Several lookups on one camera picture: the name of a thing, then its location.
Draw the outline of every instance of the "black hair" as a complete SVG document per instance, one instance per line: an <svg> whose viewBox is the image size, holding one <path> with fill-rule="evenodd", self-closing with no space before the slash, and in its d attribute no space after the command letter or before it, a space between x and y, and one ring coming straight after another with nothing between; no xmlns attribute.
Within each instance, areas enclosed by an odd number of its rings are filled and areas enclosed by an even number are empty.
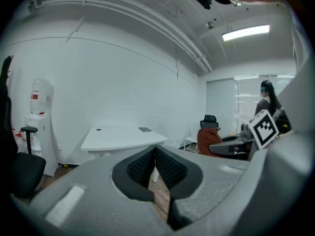
<svg viewBox="0 0 315 236"><path fill-rule="evenodd" d="M270 81L263 81L261 83L261 87L265 88L265 92L269 93L270 104L268 106L268 111L271 116L273 116L276 110L281 108L281 104L277 99L274 87Z"/></svg>

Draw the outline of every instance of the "white label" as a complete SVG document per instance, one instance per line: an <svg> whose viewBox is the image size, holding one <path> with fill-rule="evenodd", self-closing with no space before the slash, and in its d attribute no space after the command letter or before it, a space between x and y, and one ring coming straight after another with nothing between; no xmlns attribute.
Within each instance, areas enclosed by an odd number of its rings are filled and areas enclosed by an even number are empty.
<svg viewBox="0 0 315 236"><path fill-rule="evenodd" d="M32 100L38 100L38 92L37 91L33 91L31 93L31 99Z"/></svg>
<svg viewBox="0 0 315 236"><path fill-rule="evenodd" d="M268 110L261 110L249 121L248 125L255 137L259 149L266 147L279 134L277 126Z"/></svg>

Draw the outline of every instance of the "window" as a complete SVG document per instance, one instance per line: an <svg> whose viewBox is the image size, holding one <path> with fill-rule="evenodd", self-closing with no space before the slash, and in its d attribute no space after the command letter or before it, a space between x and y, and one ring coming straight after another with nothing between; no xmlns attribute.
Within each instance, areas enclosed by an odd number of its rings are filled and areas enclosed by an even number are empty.
<svg viewBox="0 0 315 236"><path fill-rule="evenodd" d="M207 83L206 115L217 118L221 137L237 130L239 113L239 103L235 100L237 94L238 86L234 79Z"/></svg>
<svg viewBox="0 0 315 236"><path fill-rule="evenodd" d="M260 85L264 80L269 80L269 76L237 80L239 94L235 96L235 102L239 103L238 133L241 132L242 123L247 123L255 116L257 103L261 100Z"/></svg>
<svg viewBox="0 0 315 236"><path fill-rule="evenodd" d="M278 75L270 75L270 81L272 85L274 86L276 95L279 95L279 93L282 92L282 90L289 85L291 80L293 80L294 76L292 78L284 78Z"/></svg>
<svg viewBox="0 0 315 236"><path fill-rule="evenodd" d="M246 79L208 82L206 115L217 117L221 137L233 132L240 133L242 123L247 123L255 115L261 100L261 82L271 81L276 95L279 95L293 78L294 75L257 75Z"/></svg>

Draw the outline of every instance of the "ceiling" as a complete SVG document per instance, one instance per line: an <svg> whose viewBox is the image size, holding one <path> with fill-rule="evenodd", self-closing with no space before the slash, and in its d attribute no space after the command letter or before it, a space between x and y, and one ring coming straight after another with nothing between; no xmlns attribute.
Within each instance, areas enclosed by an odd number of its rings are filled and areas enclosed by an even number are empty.
<svg viewBox="0 0 315 236"><path fill-rule="evenodd" d="M222 5L213 1L211 10L195 0L135 0L158 12L182 32L206 55L213 69L237 63L266 59L293 58L291 16L281 4ZM211 22L213 29L207 29ZM224 42L227 30L269 24L269 34Z"/></svg>

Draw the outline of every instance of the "desk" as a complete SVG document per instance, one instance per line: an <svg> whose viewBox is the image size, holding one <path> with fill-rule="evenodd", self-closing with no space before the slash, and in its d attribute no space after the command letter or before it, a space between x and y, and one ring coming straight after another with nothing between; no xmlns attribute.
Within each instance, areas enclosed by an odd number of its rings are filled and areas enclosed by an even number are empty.
<svg viewBox="0 0 315 236"><path fill-rule="evenodd" d="M163 144L168 138L156 132L142 132L139 128L92 127L86 136L81 150L88 151L97 157L129 148ZM158 180L158 171L154 169L153 182Z"/></svg>

